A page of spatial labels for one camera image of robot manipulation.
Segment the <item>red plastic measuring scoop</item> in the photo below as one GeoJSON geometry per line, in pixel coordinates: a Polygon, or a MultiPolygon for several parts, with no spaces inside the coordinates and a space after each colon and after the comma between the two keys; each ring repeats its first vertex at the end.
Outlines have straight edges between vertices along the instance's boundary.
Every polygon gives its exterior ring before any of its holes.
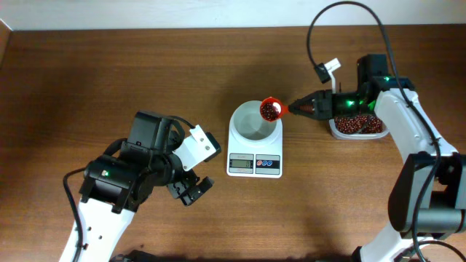
{"type": "Polygon", "coordinates": [[[259,113],[268,122],[275,122],[289,113],[288,106],[274,97],[268,97],[261,102],[259,113]]]}

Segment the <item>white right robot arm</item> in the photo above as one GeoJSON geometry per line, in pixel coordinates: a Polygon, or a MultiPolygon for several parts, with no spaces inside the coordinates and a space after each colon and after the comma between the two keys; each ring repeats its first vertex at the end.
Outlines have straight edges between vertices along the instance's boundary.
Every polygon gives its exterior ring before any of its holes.
{"type": "Polygon", "coordinates": [[[412,82],[388,72],[386,55],[357,61],[354,92],[321,90],[289,105],[292,114],[314,120],[374,115],[388,129],[403,169],[388,201],[388,224],[359,246],[352,261],[402,261],[421,248],[465,231],[465,155],[436,130],[422,109],[412,82]]]}

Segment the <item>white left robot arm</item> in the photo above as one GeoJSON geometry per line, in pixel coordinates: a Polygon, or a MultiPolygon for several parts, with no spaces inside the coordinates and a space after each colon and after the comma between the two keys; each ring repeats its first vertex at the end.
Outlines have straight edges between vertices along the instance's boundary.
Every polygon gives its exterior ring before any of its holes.
{"type": "Polygon", "coordinates": [[[139,111],[130,134],[111,143],[83,173],[80,199],[74,200],[67,173],[63,188],[74,226],[62,261],[110,261],[139,207],[154,188],[165,187],[184,206],[194,204],[214,184],[194,167],[221,152],[214,136],[179,116],[139,111]]]}

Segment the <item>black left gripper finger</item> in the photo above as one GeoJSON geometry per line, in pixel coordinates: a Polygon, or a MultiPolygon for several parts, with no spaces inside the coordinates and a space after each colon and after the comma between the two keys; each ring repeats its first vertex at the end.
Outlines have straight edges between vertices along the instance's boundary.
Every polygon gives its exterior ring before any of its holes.
{"type": "Polygon", "coordinates": [[[202,197],[209,189],[211,189],[213,185],[214,180],[206,177],[200,183],[188,187],[188,189],[181,195],[181,201],[185,206],[190,206],[202,197]]]}
{"type": "Polygon", "coordinates": [[[199,180],[200,178],[195,173],[187,173],[179,181],[168,184],[167,189],[172,198],[181,199],[189,189],[197,185],[199,180]]]}

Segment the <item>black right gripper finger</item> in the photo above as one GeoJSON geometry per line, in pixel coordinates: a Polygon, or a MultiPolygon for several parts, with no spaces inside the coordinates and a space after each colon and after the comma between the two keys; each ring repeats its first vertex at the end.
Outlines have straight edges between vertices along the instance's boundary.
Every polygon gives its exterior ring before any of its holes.
{"type": "Polygon", "coordinates": [[[297,116],[304,116],[310,119],[317,119],[313,107],[289,107],[288,111],[297,116]]]}
{"type": "Polygon", "coordinates": [[[295,100],[289,105],[289,109],[313,109],[314,101],[319,92],[313,92],[303,98],[295,100]]]}

